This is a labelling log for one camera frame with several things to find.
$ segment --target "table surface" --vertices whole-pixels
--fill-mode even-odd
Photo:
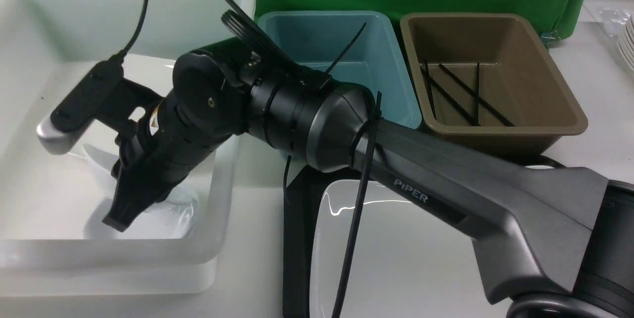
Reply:
[[[551,50],[589,120],[546,155],[634,183],[634,74],[620,63],[596,23],[596,11],[634,10],[634,0],[585,0],[568,40]],[[284,161],[263,142],[240,142],[226,243],[213,287],[197,295],[0,298],[3,318],[280,318]],[[265,164],[258,171],[251,163]],[[292,166],[291,176],[301,164]],[[484,295],[474,291],[474,295]]]

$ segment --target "clear plastic bag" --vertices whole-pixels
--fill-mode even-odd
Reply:
[[[105,197],[84,227],[86,239],[181,239],[189,234],[199,198],[195,190],[183,183],[177,185],[164,202],[155,203],[140,214],[125,232],[104,225],[102,219],[112,205],[117,187],[109,169],[118,156],[88,144],[84,145],[84,156]]]
[[[632,12],[628,9],[601,8],[598,11],[603,23],[604,31],[608,37],[616,40],[623,33]]]
[[[621,60],[634,73],[634,18],[628,9],[601,8],[603,28]]]

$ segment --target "teal plastic bin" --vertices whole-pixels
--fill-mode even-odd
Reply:
[[[258,25],[290,58],[326,70],[366,22],[355,45],[330,73],[339,81],[367,86],[383,94],[383,118],[406,126],[421,125],[421,109],[389,18],[374,11],[279,11]]]

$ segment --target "translucent plastic bin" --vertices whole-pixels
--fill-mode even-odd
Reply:
[[[220,22],[229,9],[223,0],[185,1],[149,1],[124,64],[126,77],[162,95],[170,88],[172,60],[231,36]],[[237,137],[186,180],[200,198],[188,235],[112,240],[85,235],[104,201],[88,163],[46,153],[36,136],[39,121],[86,71],[129,40],[141,2],[0,0],[0,296],[190,293],[213,283]],[[236,2],[254,15],[255,0]],[[95,123],[84,140],[111,151],[113,136]]]

